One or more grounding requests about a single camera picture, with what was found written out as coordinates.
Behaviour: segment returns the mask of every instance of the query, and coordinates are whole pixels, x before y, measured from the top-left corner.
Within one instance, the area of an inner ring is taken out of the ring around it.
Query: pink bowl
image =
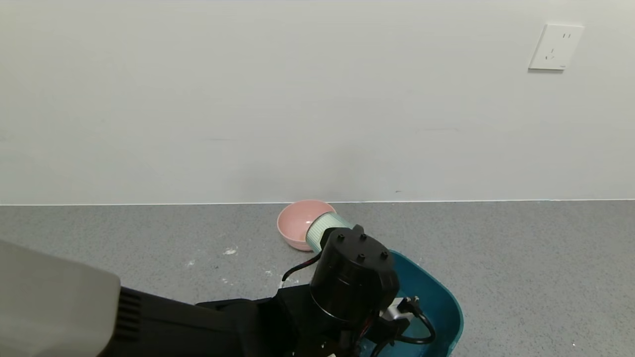
[[[326,212],[335,212],[335,209],[316,199],[297,201],[278,215],[278,231],[293,248],[309,251],[311,247],[307,244],[307,231],[313,221]]]

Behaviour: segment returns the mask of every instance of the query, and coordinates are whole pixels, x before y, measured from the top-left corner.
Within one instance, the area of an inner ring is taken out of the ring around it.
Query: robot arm
[[[361,226],[325,229],[314,245],[310,284],[193,306],[0,241],[0,356],[353,357],[363,337],[378,346],[430,342],[399,339],[416,299],[396,299],[384,245]]]

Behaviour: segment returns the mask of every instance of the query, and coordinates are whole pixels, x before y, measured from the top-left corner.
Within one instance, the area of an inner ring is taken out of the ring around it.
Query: wall outlet
[[[583,26],[545,25],[529,68],[565,70],[583,31]]]

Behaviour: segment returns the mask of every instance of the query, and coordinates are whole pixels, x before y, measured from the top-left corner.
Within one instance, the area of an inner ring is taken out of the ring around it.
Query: white wall
[[[0,203],[635,198],[632,0],[0,3]],[[528,72],[545,23],[587,28]]]

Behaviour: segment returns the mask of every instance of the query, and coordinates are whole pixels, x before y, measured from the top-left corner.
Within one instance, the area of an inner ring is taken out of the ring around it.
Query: blue plastic tub
[[[463,313],[454,296],[437,279],[398,252],[391,251],[395,260],[395,271],[399,276],[400,297],[418,296],[421,310],[436,330],[436,339],[428,345],[413,345],[395,342],[386,345],[379,357],[448,357],[463,332]],[[425,337],[429,333],[423,323],[413,319],[405,336]],[[363,340],[362,357],[369,356],[375,344]]]

